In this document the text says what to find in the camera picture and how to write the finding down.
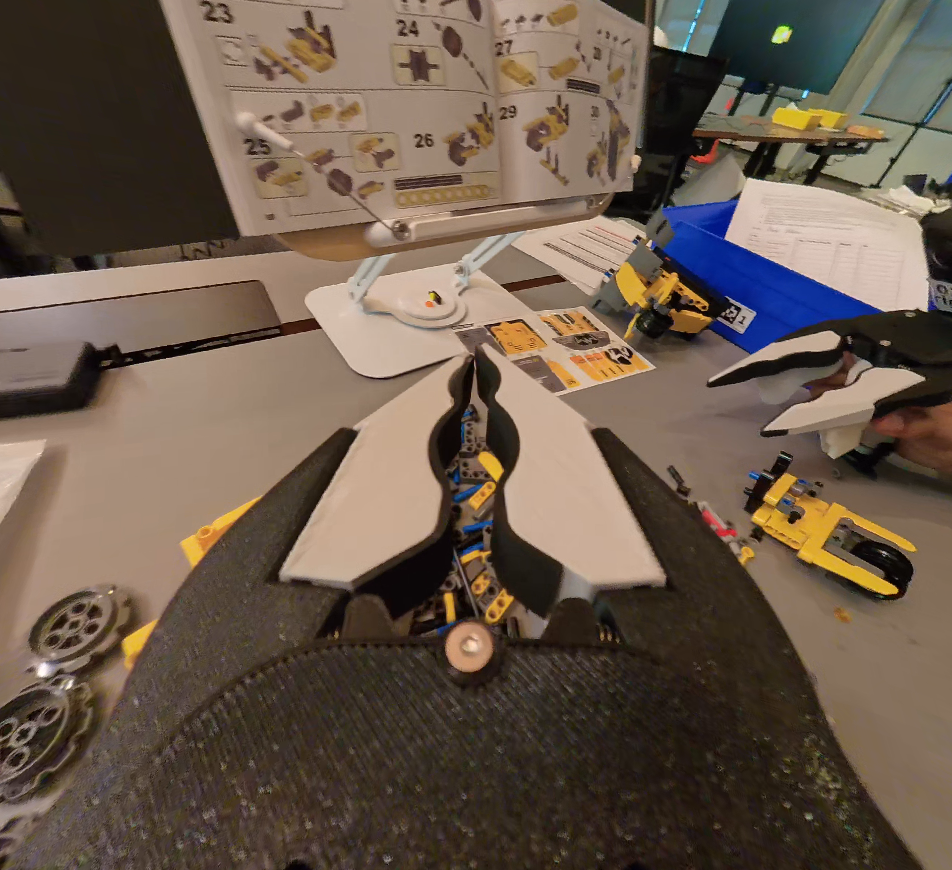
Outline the television on stand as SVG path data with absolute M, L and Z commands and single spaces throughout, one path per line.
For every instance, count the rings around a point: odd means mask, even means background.
M 728 0 L 708 54 L 729 76 L 829 93 L 887 0 Z

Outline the yellow grey sticker sheet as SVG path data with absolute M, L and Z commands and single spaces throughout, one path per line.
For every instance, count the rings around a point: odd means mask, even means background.
M 655 369 L 635 348 L 583 307 L 454 327 L 469 351 L 485 345 L 500 351 L 548 392 L 599 387 Z

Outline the yellow box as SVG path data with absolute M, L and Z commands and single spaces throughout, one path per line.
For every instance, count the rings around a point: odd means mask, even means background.
M 771 115 L 773 125 L 799 132 L 840 131 L 848 124 L 846 113 L 826 109 L 800 109 L 795 106 L 777 108 Z

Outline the clear plastic bag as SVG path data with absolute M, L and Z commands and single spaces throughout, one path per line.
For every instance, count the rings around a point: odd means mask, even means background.
M 46 447 L 44 438 L 1 443 L 1 521 L 6 519 Z

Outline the open instruction booklet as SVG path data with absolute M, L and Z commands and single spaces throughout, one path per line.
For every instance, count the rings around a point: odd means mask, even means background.
M 160 0 L 243 236 L 630 189 L 646 0 Z

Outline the black power brick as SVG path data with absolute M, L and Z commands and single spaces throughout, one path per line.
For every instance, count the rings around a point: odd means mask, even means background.
M 1 418 L 85 408 L 99 386 L 102 353 L 79 340 L 1 350 Z

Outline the blue plastic bin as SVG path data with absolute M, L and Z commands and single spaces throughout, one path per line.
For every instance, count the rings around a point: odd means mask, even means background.
M 730 200 L 663 210 L 673 230 L 666 253 L 729 301 L 711 325 L 715 334 L 749 354 L 821 321 L 880 312 L 728 242 L 736 205 Z

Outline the black office chair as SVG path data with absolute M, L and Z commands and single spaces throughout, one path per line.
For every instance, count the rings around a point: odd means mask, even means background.
M 652 210 L 668 203 L 686 162 L 696 150 L 694 130 L 717 93 L 728 61 L 654 46 L 649 62 L 644 155 L 652 166 L 667 160 Z

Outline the small yellow wheeled toy assembly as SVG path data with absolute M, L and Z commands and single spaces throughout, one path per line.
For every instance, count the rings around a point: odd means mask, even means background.
M 757 537 L 792 550 L 827 577 L 879 601 L 898 601 L 914 577 L 916 547 L 837 502 L 824 484 L 795 476 L 792 457 L 778 454 L 771 467 L 748 474 L 744 511 Z

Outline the printed paper form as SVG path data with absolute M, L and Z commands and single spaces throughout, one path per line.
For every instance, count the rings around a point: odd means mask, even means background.
M 751 179 L 725 240 L 881 311 L 930 305 L 919 221 L 862 198 Z

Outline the person's right hand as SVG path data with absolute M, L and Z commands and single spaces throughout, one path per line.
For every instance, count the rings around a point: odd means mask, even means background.
M 909 469 L 951 476 L 951 403 L 914 405 L 872 419 L 869 435 L 891 438 L 895 457 Z

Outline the pile of toy bricks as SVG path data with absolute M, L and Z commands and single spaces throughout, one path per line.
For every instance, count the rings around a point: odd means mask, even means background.
M 492 518 L 493 495 L 496 483 L 503 474 L 503 466 L 487 450 L 479 452 L 475 462 L 477 472 L 486 474 L 488 480 L 467 486 L 454 498 L 453 513 L 463 515 L 465 521 L 461 528 L 463 550 L 459 554 L 463 566 L 471 562 L 486 566 L 489 556 L 488 531 Z M 208 550 L 257 502 L 256 497 L 184 538 L 180 547 L 189 566 L 197 567 Z M 696 507 L 701 512 L 703 521 L 728 545 L 742 566 L 746 566 L 755 558 L 755 551 L 750 543 L 742 540 L 733 526 L 719 519 L 709 505 L 697 503 Z M 440 593 L 435 597 L 435 605 L 432 608 L 419 606 L 411 614 L 409 625 L 411 635 L 434 634 L 446 630 L 448 626 L 458 621 L 460 615 L 457 593 L 461 589 L 470 591 L 470 581 L 466 575 L 459 575 L 457 568 L 453 567 Z M 133 668 L 156 625 L 157 622 L 153 621 L 123 638 L 121 647 L 126 670 Z

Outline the printed paper sheet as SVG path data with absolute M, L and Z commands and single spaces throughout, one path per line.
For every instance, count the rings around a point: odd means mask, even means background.
M 635 221 L 598 217 L 532 229 L 512 247 L 592 297 L 628 260 L 645 234 L 645 227 Z

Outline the large yellow grey toy model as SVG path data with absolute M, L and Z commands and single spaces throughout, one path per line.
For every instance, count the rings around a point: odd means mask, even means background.
M 651 340 L 666 335 L 689 340 L 732 308 L 730 299 L 670 256 L 666 248 L 674 236 L 658 210 L 589 303 L 597 313 L 628 318 L 625 340 L 636 333 Z

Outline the white book stand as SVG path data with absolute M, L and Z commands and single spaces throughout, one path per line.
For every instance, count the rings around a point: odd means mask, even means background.
M 525 311 L 480 268 L 628 189 L 638 122 L 566 90 L 242 90 L 219 121 L 221 175 L 243 236 L 355 254 L 356 273 L 305 304 L 354 371 L 397 376 L 453 357 L 454 327 Z M 443 306 L 422 307 L 429 290 Z

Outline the large black screen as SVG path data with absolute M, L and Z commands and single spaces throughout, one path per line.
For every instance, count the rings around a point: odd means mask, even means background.
M 1 150 L 24 254 L 239 238 L 159 0 L 1 0 Z

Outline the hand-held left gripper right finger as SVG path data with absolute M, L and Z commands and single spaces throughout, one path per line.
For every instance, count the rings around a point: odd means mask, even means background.
M 492 349 L 474 355 L 486 444 L 503 468 L 491 559 L 531 613 L 565 600 L 662 588 L 665 572 L 612 471 L 599 430 Z

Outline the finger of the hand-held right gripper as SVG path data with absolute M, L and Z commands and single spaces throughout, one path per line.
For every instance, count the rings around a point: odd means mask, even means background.
M 924 375 L 910 369 L 870 367 L 845 386 L 786 408 L 761 435 L 818 433 L 827 457 L 839 459 L 859 447 L 877 407 L 900 393 L 917 391 L 925 382 Z
M 800 388 L 839 372 L 844 336 L 823 330 L 772 342 L 708 378 L 708 388 L 753 382 L 761 401 L 788 401 Z

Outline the background wooden desk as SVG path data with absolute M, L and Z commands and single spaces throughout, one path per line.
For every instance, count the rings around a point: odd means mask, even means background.
M 803 177 L 804 186 L 813 186 L 833 157 L 867 154 L 878 143 L 887 142 L 884 130 L 856 123 L 851 116 L 844 130 L 799 132 L 773 125 L 770 116 L 715 116 L 707 114 L 694 128 L 692 137 L 753 144 L 755 149 L 744 166 L 751 179 L 766 180 L 777 164 L 785 145 L 803 146 L 815 162 Z

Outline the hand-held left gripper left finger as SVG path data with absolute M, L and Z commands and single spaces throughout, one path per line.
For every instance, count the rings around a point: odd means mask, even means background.
M 281 581 L 375 595 L 396 618 L 439 590 L 453 562 L 447 470 L 473 374 L 472 356 L 453 358 L 349 431 Z

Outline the black spoked toy wheel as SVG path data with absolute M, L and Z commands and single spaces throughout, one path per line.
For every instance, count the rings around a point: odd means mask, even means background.
M 132 611 L 129 593 L 107 583 L 54 602 L 30 627 L 27 672 L 48 681 L 82 672 L 118 645 Z
M 30 684 L 1 707 L 1 803 L 47 792 L 79 755 L 96 719 L 93 688 L 60 675 Z

